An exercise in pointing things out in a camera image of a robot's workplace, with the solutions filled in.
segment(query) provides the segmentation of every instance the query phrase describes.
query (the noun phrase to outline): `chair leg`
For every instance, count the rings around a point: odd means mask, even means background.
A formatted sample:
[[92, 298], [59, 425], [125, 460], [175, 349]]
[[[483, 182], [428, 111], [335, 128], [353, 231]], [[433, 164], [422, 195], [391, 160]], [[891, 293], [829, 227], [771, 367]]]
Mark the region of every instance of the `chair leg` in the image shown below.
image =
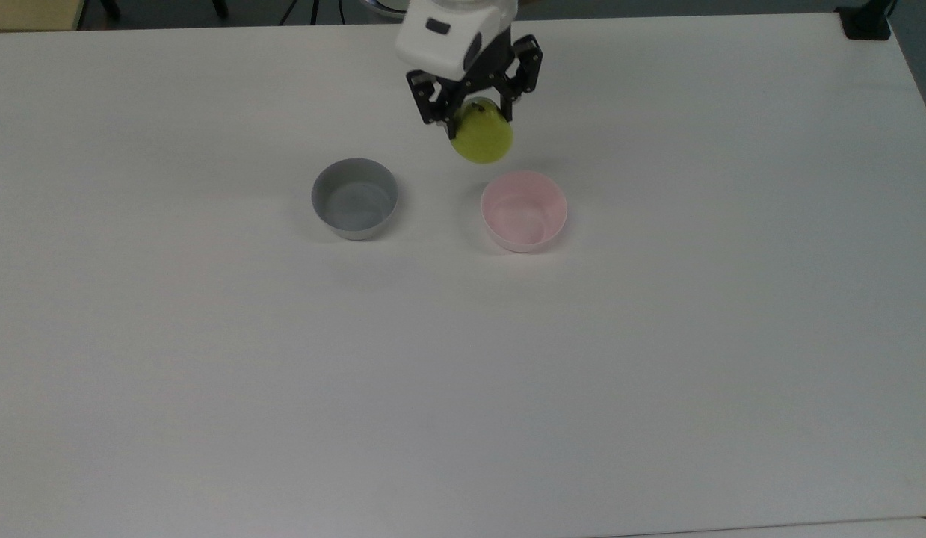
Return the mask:
[[101, 0], [101, 5], [104, 6], [104, 11], [107, 11], [108, 17], [120, 20], [120, 7], [117, 6], [115, 0]]
[[228, 10], [226, 6], [226, 0], [214, 0], [214, 9], [217, 10], [217, 16], [221, 19], [226, 19], [227, 15], [230, 15], [230, 10]]

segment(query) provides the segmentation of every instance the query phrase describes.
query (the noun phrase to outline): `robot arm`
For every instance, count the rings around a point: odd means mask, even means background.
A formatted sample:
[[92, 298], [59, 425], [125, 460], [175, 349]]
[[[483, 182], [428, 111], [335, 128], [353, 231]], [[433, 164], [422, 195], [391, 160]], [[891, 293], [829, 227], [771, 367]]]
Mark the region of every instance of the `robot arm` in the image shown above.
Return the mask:
[[[499, 92], [500, 110], [513, 120], [513, 104], [534, 91], [542, 50], [532, 35], [513, 43], [517, 0], [412, 0], [397, 37], [397, 54], [417, 67], [406, 74], [419, 115], [442, 123], [456, 137], [454, 115], [466, 96]], [[514, 76], [506, 74], [518, 61]]]

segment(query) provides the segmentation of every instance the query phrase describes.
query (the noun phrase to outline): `gray bowl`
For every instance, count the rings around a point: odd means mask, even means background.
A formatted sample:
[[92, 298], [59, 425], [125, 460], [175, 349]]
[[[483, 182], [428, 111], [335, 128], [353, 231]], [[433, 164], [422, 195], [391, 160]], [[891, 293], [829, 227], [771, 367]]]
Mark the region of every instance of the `gray bowl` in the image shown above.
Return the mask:
[[330, 164], [316, 181], [310, 200], [313, 211], [334, 234], [363, 241], [380, 234], [397, 207], [393, 173], [369, 159]]

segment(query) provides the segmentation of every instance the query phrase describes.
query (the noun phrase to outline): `floor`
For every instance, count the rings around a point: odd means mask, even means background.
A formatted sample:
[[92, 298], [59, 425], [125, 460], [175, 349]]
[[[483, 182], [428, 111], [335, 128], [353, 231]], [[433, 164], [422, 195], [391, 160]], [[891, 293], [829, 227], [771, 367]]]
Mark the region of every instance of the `floor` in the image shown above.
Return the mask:
[[[202, 28], [394, 22], [366, 9], [363, 0], [227, 0], [230, 17], [220, 19], [211, 0], [117, 0], [118, 22], [108, 20], [100, 0], [87, 0], [80, 30]], [[318, 9], [313, 10], [315, 2]], [[824, 13], [859, 0], [538, 0], [521, 7], [522, 19], [640, 17], [741, 13]], [[926, 103], [926, 0], [899, 0], [891, 16], [908, 65]]]

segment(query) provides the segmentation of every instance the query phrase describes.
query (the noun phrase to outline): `black clamp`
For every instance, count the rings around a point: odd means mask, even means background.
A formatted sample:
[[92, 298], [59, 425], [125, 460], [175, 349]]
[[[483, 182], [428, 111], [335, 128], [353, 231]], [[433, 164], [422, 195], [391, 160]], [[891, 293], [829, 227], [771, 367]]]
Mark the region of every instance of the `black clamp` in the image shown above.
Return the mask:
[[[542, 65], [542, 49], [532, 35], [525, 35], [511, 43], [511, 28], [497, 35], [473, 61], [462, 81], [449, 81], [425, 71], [411, 71], [406, 81], [416, 100], [419, 116], [424, 123], [443, 123], [449, 140], [456, 137], [456, 111], [463, 106], [466, 96], [495, 88], [499, 92], [499, 108], [507, 122], [513, 120], [513, 103], [524, 93], [535, 90]], [[514, 61], [519, 61], [515, 75], [506, 74]]]

